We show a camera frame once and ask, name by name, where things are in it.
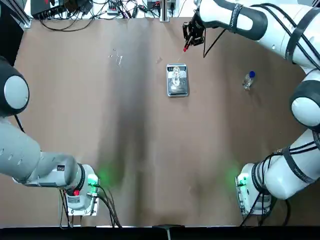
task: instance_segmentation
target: transparent bottle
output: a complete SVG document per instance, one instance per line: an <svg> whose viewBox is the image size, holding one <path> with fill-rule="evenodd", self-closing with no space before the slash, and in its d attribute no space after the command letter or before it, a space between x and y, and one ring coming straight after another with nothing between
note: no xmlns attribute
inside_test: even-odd
<svg viewBox="0 0 320 240"><path fill-rule="evenodd" d="M180 68L177 66L173 68L172 84L176 87L180 85Z"/></svg>
<svg viewBox="0 0 320 240"><path fill-rule="evenodd" d="M255 76L256 76L256 73L254 71L250 71L247 75L245 75L244 80L242 82L243 88L245 90L250 90L250 87L254 82Z"/></svg>

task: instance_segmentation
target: sticker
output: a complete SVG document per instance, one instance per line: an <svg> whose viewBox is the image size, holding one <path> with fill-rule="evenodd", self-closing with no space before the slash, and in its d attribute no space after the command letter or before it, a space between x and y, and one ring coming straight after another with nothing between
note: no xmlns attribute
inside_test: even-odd
<svg viewBox="0 0 320 240"><path fill-rule="evenodd" d="M80 197L79 196L74 196L74 197L69 197L68 196L68 203L70 203L70 204L78 204L78 203L80 203Z"/></svg>
<svg viewBox="0 0 320 240"><path fill-rule="evenodd" d="M59 171L59 172L63 172L65 170L65 165L56 166L56 170Z"/></svg>
<svg viewBox="0 0 320 240"><path fill-rule="evenodd" d="M269 202L270 201L271 196L270 195L265 195L264 196L264 202ZM262 203L262 196L259 197L258 199L259 203Z"/></svg>
<svg viewBox="0 0 320 240"><path fill-rule="evenodd" d="M54 8L54 7L57 7L59 6L59 0L54 0L54 5L52 5L51 1L50 1L50 8Z"/></svg>

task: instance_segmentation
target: cable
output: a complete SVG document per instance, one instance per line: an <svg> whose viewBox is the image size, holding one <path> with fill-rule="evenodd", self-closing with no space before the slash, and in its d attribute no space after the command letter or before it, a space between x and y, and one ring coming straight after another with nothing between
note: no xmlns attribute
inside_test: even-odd
<svg viewBox="0 0 320 240"><path fill-rule="evenodd" d="M22 124L21 124L21 122L20 122L20 120L19 120L18 115L15 114L15 115L14 115L14 118L15 118L16 123L18 124L20 130L21 130L22 132L26 133L25 130L24 130L24 128L22 127Z"/></svg>
<svg viewBox="0 0 320 240"><path fill-rule="evenodd" d="M79 11L74 12L73 15L70 15L70 16L68 16L68 17L66 18L66 19L70 19L70 18L72 18L73 16L76 17L69 26L64 27L64 28L53 28L53 27L49 27L49 26L47 26L47 25L44 23L44 21L43 21L42 19L39 20L39 21L40 21L40 23L41 23L45 28L47 28L47 29L49 29L49 30L52 30L52 31L57 31L57 32L76 32L76 31L80 31L80 30L83 30L83 29L87 28L95 19L112 20L112 19L115 19L115 18L119 17L119 15L117 15L117 16L112 17L112 18L100 18L100 16L101 16L102 14L105 14L105 13L107 12L107 11L102 12L103 8L107 5L107 3L109 3L109 0L107 0L107 1L104 2L104 3L100 3L100 4L102 5L102 7L101 7L101 9L98 11L97 14L93 14L93 13L90 11L90 13L91 13L90 19L91 19L91 20L89 21L89 23L88 23L87 25L85 25L84 27L81 27L81 28L78 28L78 29L68 30L72 25L74 25L74 24L76 23L77 20L79 20L79 19L82 20L82 19L83 19L83 15L82 15L81 18L79 18L79 14L80 14Z"/></svg>
<svg viewBox="0 0 320 240"><path fill-rule="evenodd" d="M97 196L101 201L103 201L103 203L106 205L106 207L108 208L110 214L112 215L113 219L115 220L115 223L116 225L119 227L119 228L122 228L121 224L119 223L119 221L116 219L114 213L112 212L111 208L110 208L110 205L109 203L101 196Z"/></svg>
<svg viewBox="0 0 320 240"><path fill-rule="evenodd" d="M65 193L62 193L61 189L59 189L59 192L60 192L60 197L61 197L61 200L62 200L61 217L60 217L60 228L64 229L64 228L62 228L63 210L64 210L64 213L65 213L65 216L66 216L66 219L67 219L68 228L70 228L67 197L66 197Z"/></svg>
<svg viewBox="0 0 320 240"><path fill-rule="evenodd" d="M290 154L291 155L302 154L302 153L306 153L306 152L309 152L309 151L312 151L312 150L316 150L316 149L318 149L318 147L317 146L313 146L313 147L309 147L309 148L304 149L304 150L290 152Z"/></svg>
<svg viewBox="0 0 320 240"><path fill-rule="evenodd" d="M249 216L251 215L251 213L252 213L252 211L253 211L256 203L258 202L259 197L260 197L260 192L259 192L258 196L256 197L256 199L254 200L254 203L253 203L253 205L252 205L252 207L251 207L251 209L250 209L250 212L246 215L246 217L244 218L244 220L242 221L242 223L239 225L239 227L242 227L242 225L245 224L245 222L247 221L247 219L248 219Z"/></svg>
<svg viewBox="0 0 320 240"><path fill-rule="evenodd" d="M294 148L290 148L290 151L294 151L294 150L298 150L298 149L304 149L305 147L308 147L308 146L310 146L310 145L312 145L314 143L315 143L315 141L311 141L311 142L308 142L305 145L294 147Z"/></svg>
<svg viewBox="0 0 320 240"><path fill-rule="evenodd" d="M266 10L268 13L270 13L275 20L281 25L281 27L286 31L286 33L291 37L291 32L289 29L284 25L284 23L277 17L277 15L271 11L267 6L261 5L261 4L255 4L252 5L251 7L257 7L257 8L262 8ZM320 66L310 57L310 55L306 52L306 50L301 46L299 42L297 42L297 46L301 50L301 52L304 54L304 56L320 71Z"/></svg>
<svg viewBox="0 0 320 240"><path fill-rule="evenodd" d="M291 217L291 206L290 206L288 199L285 200L285 204L286 204L286 216L285 216L285 219L284 219L282 226L287 226L287 224L290 220L290 217Z"/></svg>
<svg viewBox="0 0 320 240"><path fill-rule="evenodd" d="M273 156L273 155L271 154L270 157L269 157L269 164L270 164L270 162L271 162L272 156ZM266 163L266 161L264 160L263 163L262 163L262 186L265 185L265 172L264 172L265 163ZM260 220L259 223L258 223L259 226L261 226L261 225L263 224L262 219L264 218L264 210L265 210L265 208L264 208L264 202L265 202L265 192L262 193L261 220Z"/></svg>
<svg viewBox="0 0 320 240"><path fill-rule="evenodd" d="M206 51L206 30L204 30L204 42L203 42L203 58L205 58L208 54L208 52L212 49L212 47L216 44L216 42L219 40L219 38L222 36L222 34L225 33L227 29L223 29L220 34L216 37L216 39L213 41L209 49Z"/></svg>
<svg viewBox="0 0 320 240"><path fill-rule="evenodd" d="M182 9L184 8L184 5L185 5L186 1L187 1L187 0L184 0L183 4L182 4L182 6L181 6L180 12L179 12L179 14L178 14L178 17L180 16L180 14L181 14L181 12L182 12Z"/></svg>
<svg viewBox="0 0 320 240"><path fill-rule="evenodd" d="M269 163L270 163L271 158L272 158L273 156L281 156L281 155L282 155L282 153L272 153L272 154L268 155L268 156L263 160L263 163L262 163L262 182L264 182L264 172L263 172L263 169L264 169L264 166L265 166L266 161L269 159ZM241 227L243 224L245 224L245 222L247 221L247 219L248 219L249 216L251 215L251 213L252 213L254 207L256 206L257 201L258 201L258 199L259 199L259 197L260 197L260 194L262 194L262 196L264 197L264 193L261 193L261 192L258 193L258 196L256 197L256 199L255 199L255 201L254 201L254 203L253 203L253 205L252 205L252 207L251 207L251 209L250 209L250 212L247 214L247 216L245 217L245 219L242 221L242 223L240 224L240 227ZM264 198L262 198L262 211L263 211L263 202L264 202Z"/></svg>
<svg viewBox="0 0 320 240"><path fill-rule="evenodd" d="M297 24L295 23L295 21L293 21L293 19L285 12L283 11L280 7L278 7L277 5L274 5L272 3L262 3L261 5L263 6L268 6L274 9L277 9L280 13L282 13L282 15L284 15L288 21L290 22L290 24L296 28ZM308 47L311 49L311 51L313 52L313 54L318 58L318 60L320 60L320 54L318 53L318 51L315 49L315 47L311 44L311 42L307 39L307 37L302 34L302 39L306 42L306 44L308 45Z"/></svg>
<svg viewBox="0 0 320 240"><path fill-rule="evenodd" d="M104 193L104 195L105 195L105 198L106 198L106 201L107 201L108 203L111 202L111 207L112 207L112 210L113 210L113 213L114 213L114 217L117 219L117 221L119 221L119 220L118 220L118 216L117 216L117 212L116 212L116 208L115 208L115 201L114 201L113 197L112 197L112 201L110 201L110 199L109 199L106 191L104 190L104 188L101 187L100 185L99 185L99 188L103 191L103 193ZM114 220L113 220L113 217L112 217L112 214L111 214L111 211L110 211L110 210L109 210L109 215L110 215L111 225L112 225L112 227L114 228L114 227L115 227L115 223L114 223Z"/></svg>

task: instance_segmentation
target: green light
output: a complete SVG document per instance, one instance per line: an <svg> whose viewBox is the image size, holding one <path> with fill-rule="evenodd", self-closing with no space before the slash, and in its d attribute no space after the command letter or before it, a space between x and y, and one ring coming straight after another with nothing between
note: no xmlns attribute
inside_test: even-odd
<svg viewBox="0 0 320 240"><path fill-rule="evenodd" d="M241 180L246 180L247 177L249 177L249 174L248 173L241 173L239 176L238 176L238 179L241 181Z"/></svg>
<svg viewBox="0 0 320 240"><path fill-rule="evenodd" d="M88 185L98 185L99 184L99 179L95 174L89 174L88 175ZM95 186L92 186L90 189L91 193L96 193L97 188Z"/></svg>
<svg viewBox="0 0 320 240"><path fill-rule="evenodd" d="M114 162L105 162L97 169L101 186L114 187L121 183L122 175L119 174L119 167Z"/></svg>
<svg viewBox="0 0 320 240"><path fill-rule="evenodd" d="M239 175L241 168L238 162L235 160L229 160L228 164L225 165L224 170L224 186L229 193L235 191L235 177Z"/></svg>

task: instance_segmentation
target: robotic arm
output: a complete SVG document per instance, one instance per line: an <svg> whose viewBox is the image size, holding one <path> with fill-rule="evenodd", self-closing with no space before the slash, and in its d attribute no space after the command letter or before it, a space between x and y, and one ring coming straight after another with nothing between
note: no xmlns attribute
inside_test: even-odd
<svg viewBox="0 0 320 240"><path fill-rule="evenodd" d="M320 9L299 4L243 6L227 0L195 4L193 18L182 27L184 51L204 42L206 28L220 27L258 42L307 74L295 89L290 108L308 129L291 146L260 163L246 164L235 178L242 214L268 214L272 196L285 200L320 177Z"/></svg>
<svg viewBox="0 0 320 240"><path fill-rule="evenodd" d="M6 117L21 113L29 102L24 77L0 56L0 174L27 187L61 188L69 215L96 215L99 179L89 165L63 153L41 151L39 144Z"/></svg>

